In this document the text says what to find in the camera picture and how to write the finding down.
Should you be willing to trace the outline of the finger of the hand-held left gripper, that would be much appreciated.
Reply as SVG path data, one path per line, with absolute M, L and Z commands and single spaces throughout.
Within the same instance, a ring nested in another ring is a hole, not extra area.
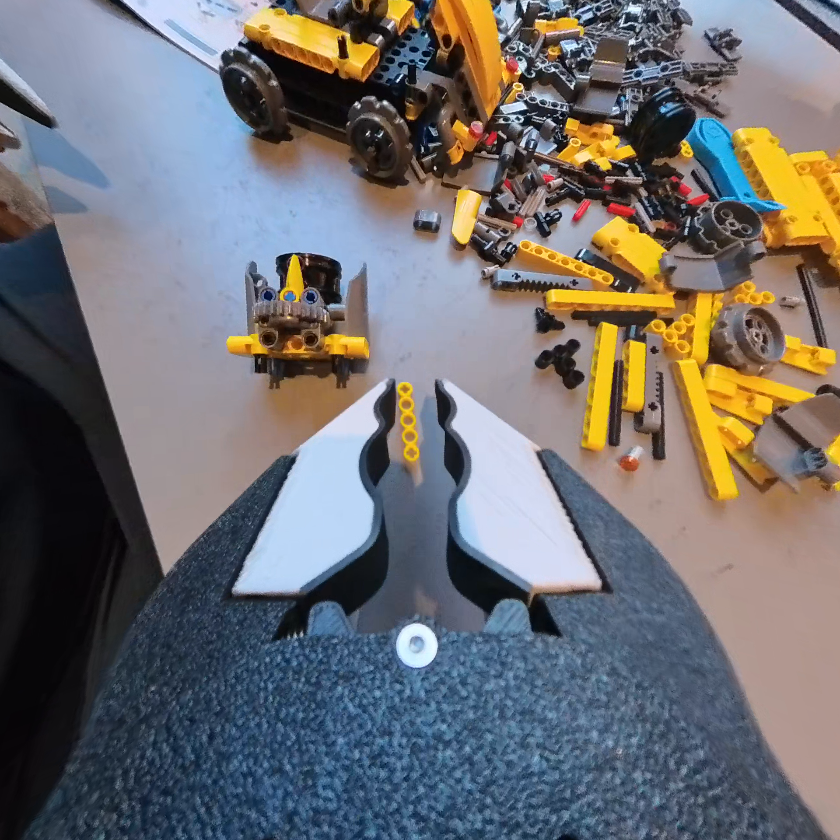
M 1 67 L 1 103 L 48 129 L 58 128 L 56 117 L 42 98 L 4 60 Z

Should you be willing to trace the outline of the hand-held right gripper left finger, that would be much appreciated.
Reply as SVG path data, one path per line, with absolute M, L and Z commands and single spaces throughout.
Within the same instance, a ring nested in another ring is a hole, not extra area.
M 290 457 L 231 588 L 236 603 L 321 602 L 358 612 L 382 587 L 388 540 L 378 484 L 390 465 L 387 437 L 396 384 L 385 379 Z

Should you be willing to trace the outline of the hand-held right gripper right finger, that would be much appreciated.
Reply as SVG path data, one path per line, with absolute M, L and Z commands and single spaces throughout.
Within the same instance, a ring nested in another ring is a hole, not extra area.
M 603 578 L 542 450 L 453 382 L 435 382 L 448 502 L 448 575 L 458 593 L 491 614 L 514 601 L 598 593 Z

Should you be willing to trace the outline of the yellow thin five-hole beam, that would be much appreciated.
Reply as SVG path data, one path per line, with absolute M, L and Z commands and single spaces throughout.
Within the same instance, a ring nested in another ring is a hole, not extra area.
M 396 394 L 402 454 L 404 461 L 413 466 L 419 460 L 420 447 L 412 383 L 408 381 L 399 382 L 396 386 Z

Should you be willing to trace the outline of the small yellow brick wheel assembly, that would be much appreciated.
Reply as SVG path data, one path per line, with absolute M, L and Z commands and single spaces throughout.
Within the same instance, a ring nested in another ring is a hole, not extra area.
M 227 337 L 232 355 L 250 359 L 269 387 L 300 375 L 332 375 L 344 388 L 370 357 L 368 266 L 349 279 L 340 262 L 306 252 L 279 255 L 276 279 L 245 269 L 246 331 Z

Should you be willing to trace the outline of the white instruction booklet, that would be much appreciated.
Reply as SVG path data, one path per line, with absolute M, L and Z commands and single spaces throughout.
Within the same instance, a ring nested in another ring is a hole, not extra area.
M 245 22 L 270 1 L 121 1 L 174 46 L 218 71 L 222 53 L 237 45 Z

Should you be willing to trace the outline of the person's grey trousers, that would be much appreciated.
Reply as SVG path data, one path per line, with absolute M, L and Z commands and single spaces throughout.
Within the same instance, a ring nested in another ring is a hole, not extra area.
M 1 305 L 2 361 L 42 388 L 78 427 L 133 572 L 155 589 L 161 562 L 55 223 L 2 244 Z

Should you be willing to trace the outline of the person's black top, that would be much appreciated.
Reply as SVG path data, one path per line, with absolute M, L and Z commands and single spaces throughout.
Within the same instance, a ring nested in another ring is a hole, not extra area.
M 88 703 L 98 598 L 122 536 L 78 427 L 2 363 L 1 823 L 17 838 Z

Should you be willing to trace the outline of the grey yellow panel sub-assembly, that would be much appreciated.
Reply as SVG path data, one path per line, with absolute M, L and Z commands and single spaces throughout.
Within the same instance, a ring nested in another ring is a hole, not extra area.
M 838 435 L 838 390 L 825 388 L 767 417 L 755 433 L 752 452 L 795 491 L 810 478 L 833 489 L 838 485 L 839 466 L 830 456 L 830 449 Z

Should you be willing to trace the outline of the yellow black brick vehicle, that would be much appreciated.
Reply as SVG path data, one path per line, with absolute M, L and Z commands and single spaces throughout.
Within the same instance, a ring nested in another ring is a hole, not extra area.
M 274 2 L 220 59 L 232 110 L 262 140 L 290 122 L 340 132 L 354 162 L 401 182 L 427 142 L 461 162 L 520 65 L 505 54 L 491 2 Z

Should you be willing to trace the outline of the grey toothed toy wheel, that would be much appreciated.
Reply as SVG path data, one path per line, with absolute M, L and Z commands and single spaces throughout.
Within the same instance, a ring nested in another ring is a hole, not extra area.
M 769 373 L 785 351 L 785 335 L 777 318 L 748 303 L 724 307 L 710 330 L 709 361 L 746 375 Z
M 761 240 L 763 221 L 750 205 L 734 201 L 709 203 L 694 216 L 689 241 L 703 255 L 714 256 L 731 245 Z

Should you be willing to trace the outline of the yellow curved panel brick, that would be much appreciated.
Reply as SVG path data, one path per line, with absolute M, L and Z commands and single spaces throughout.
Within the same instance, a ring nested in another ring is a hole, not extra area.
M 464 248 L 469 244 L 470 238 L 474 233 L 481 204 L 482 195 L 478 192 L 465 187 L 458 189 L 450 229 L 451 237 L 458 247 Z

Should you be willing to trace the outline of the pile of loose building bricks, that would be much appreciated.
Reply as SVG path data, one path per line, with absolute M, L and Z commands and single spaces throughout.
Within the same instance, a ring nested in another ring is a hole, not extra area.
M 785 210 L 759 214 L 761 240 L 703 255 L 691 223 L 721 199 L 687 137 L 675 156 L 641 163 L 627 129 L 664 87 L 697 119 L 720 121 L 719 87 L 739 72 L 737 34 L 706 29 L 718 59 L 695 62 L 681 48 L 692 23 L 681 2 L 491 3 L 520 75 L 473 150 L 490 169 L 486 185 L 465 186 L 482 195 L 469 245 L 489 288 L 543 296 L 539 332 L 561 330 L 559 316 L 595 328 L 581 447 L 620 445 L 628 416 L 665 459 L 668 367 L 708 495 L 739 495 L 735 466 L 758 487 L 783 482 L 755 458 L 756 431 L 773 412 L 838 390 L 772 378 L 786 365 L 826 376 L 837 362 L 816 284 L 824 268 L 838 276 L 838 155 L 790 154 L 766 128 L 729 130 L 754 191 Z M 779 321 L 786 351 L 769 373 L 709 361 L 711 328 L 733 303 Z

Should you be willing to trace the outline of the blue brick separator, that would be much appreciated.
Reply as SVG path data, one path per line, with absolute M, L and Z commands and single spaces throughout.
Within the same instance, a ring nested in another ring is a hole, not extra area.
M 760 198 L 754 191 L 738 161 L 732 133 L 721 121 L 697 119 L 687 135 L 687 141 L 722 201 L 740 202 L 758 214 L 785 210 L 783 204 Z

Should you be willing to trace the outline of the black toy tyre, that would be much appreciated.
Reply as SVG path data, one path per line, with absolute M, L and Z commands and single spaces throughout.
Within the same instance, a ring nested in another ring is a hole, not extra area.
M 641 163 L 675 156 L 697 120 L 697 112 L 675 87 L 663 87 L 639 106 L 627 138 Z

